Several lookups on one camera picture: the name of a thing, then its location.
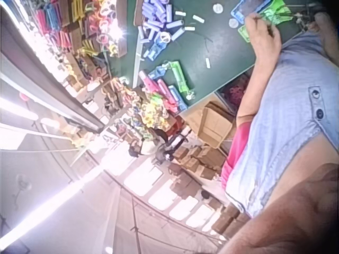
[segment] store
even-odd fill
[[[1,2],[3,253],[216,253],[249,221],[221,187],[254,64],[237,3]]]

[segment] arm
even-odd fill
[[[246,93],[240,104],[237,114],[237,126],[244,122],[251,122],[259,110],[269,79],[278,62],[281,51],[279,30],[263,21],[257,14],[249,15],[245,20],[249,39],[256,55],[256,61]]]
[[[220,254],[298,254],[336,226],[338,165],[325,164],[250,220]]]

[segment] green table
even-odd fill
[[[186,12],[186,17],[183,17],[185,26],[195,26],[195,31],[186,31],[176,41],[171,42],[154,62],[146,58],[141,62],[140,70],[144,69],[148,73],[165,60],[178,60],[188,86],[195,91],[195,99],[191,101],[185,99],[191,106],[249,69],[254,64],[255,56],[252,46],[240,36],[237,29],[232,29],[228,25],[229,19],[232,18],[230,12],[239,0],[171,0],[171,3],[174,5],[174,11]],[[224,7],[221,14],[213,12],[212,7],[215,3],[220,3]],[[285,0],[285,3],[302,4],[304,1]],[[131,27],[135,1],[130,0],[128,4],[128,54],[121,58],[119,63],[116,63],[116,60],[114,62],[120,76],[127,76],[132,84],[138,31]],[[205,19],[205,23],[195,21],[192,18],[193,14]],[[174,20],[180,18],[182,17],[174,16]],[[293,21],[282,23],[278,28],[283,42],[300,31]],[[142,53],[149,47],[150,45],[146,44]],[[206,68],[205,58],[210,60],[210,69]],[[167,71],[164,81],[168,85],[175,84],[171,71]]]

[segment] shirt button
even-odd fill
[[[318,118],[318,119],[323,119],[323,117],[324,117],[324,111],[322,111],[322,110],[317,110],[316,114],[317,114],[317,118]]]
[[[315,99],[318,99],[319,96],[320,96],[320,93],[319,93],[317,90],[313,90],[312,96],[313,96]]]

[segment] pink shirt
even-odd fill
[[[242,155],[245,146],[248,141],[249,129],[251,127],[251,122],[242,123],[238,128],[234,135],[233,142],[231,145],[231,149],[228,154],[228,158],[222,167],[221,172],[221,185],[223,189],[226,189],[226,184],[228,181],[228,177],[234,169],[235,164],[239,160]]]

